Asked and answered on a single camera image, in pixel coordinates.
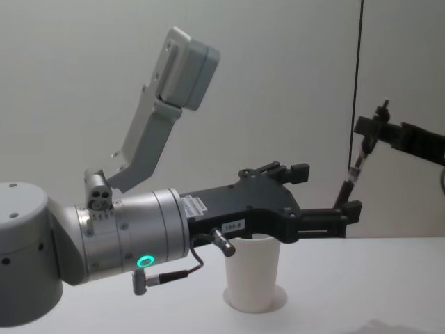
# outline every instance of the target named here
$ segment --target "white tabletop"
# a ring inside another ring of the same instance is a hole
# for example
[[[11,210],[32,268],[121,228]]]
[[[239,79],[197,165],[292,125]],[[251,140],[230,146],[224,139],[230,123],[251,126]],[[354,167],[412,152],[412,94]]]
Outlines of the white tabletop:
[[[133,295],[130,273],[65,285],[47,316],[0,333],[445,333],[445,238],[282,245],[277,284],[288,301],[261,315],[226,305],[222,254],[213,246],[198,253],[203,269],[142,297]],[[150,271],[194,264],[190,257]]]

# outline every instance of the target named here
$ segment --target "paper cup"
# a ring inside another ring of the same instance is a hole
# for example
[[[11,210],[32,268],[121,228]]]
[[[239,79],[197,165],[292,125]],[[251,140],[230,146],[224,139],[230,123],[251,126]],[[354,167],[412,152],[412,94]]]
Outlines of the paper cup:
[[[236,249],[225,258],[230,305],[246,313],[267,311],[274,299],[280,242],[265,234],[230,242]]]

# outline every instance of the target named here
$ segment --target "label sticker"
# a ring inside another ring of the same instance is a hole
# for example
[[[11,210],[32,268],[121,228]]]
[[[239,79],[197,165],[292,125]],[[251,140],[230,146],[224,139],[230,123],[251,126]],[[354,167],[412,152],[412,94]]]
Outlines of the label sticker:
[[[238,230],[244,230],[244,227],[245,227],[244,219],[240,221],[232,221],[231,223],[222,224],[221,232],[222,233],[235,232]]]
[[[181,198],[182,205],[186,210],[187,218],[203,216],[204,211],[207,211],[207,207],[199,197],[192,197],[187,195]]]

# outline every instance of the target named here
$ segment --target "green led ring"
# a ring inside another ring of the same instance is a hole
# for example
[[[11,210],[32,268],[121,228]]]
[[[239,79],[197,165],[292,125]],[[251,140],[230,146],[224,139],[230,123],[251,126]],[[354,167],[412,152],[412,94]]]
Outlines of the green led ring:
[[[154,257],[151,255],[141,256],[136,263],[139,268],[147,268],[154,263]]]

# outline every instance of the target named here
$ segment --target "white wall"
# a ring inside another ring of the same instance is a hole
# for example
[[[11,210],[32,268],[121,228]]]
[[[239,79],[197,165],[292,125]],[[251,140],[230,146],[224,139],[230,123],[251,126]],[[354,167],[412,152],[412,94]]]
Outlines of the white wall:
[[[388,97],[391,122],[445,134],[445,2],[365,1],[357,116]],[[354,137],[354,153],[361,136]],[[442,168],[378,144],[353,198],[363,201],[351,237],[445,236]]]
[[[358,1],[2,0],[0,180],[83,201],[83,171],[121,146],[177,25],[221,62],[133,191],[204,189],[241,168],[307,162],[309,183],[293,192],[303,207],[330,206],[347,169],[358,15]]]

